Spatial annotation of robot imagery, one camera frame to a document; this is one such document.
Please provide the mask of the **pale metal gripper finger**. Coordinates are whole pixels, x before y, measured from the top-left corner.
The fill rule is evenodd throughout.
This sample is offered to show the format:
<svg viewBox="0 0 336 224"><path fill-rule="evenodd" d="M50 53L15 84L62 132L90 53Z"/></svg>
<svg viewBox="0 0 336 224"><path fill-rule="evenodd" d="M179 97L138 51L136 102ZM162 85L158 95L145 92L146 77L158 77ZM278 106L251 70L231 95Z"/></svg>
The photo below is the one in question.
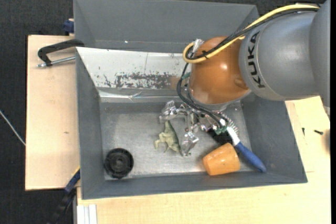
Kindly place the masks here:
<svg viewBox="0 0 336 224"><path fill-rule="evenodd" d="M183 135L180 142L180 153L182 156L189 156L191 149L198 143L199 138L193 132Z"/></svg>
<svg viewBox="0 0 336 224"><path fill-rule="evenodd" d="M173 100L168 101L161 110L161 113L159 115L159 122L164 123L166 121L174 119L176 116L182 114L182 108L183 105L181 103L178 103L176 105Z"/></svg>

